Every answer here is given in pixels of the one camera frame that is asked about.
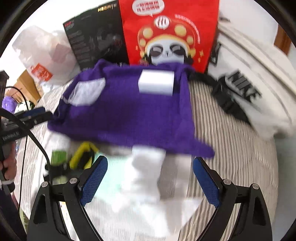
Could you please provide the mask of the person's left hand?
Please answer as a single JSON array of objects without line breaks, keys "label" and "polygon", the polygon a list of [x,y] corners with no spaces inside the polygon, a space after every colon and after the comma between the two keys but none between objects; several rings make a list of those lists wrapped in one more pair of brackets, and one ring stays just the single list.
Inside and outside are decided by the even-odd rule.
[{"label": "person's left hand", "polygon": [[17,172],[16,142],[12,142],[10,146],[11,146],[11,151],[9,156],[1,163],[1,170],[6,169],[4,173],[4,178],[6,180],[14,179]]}]

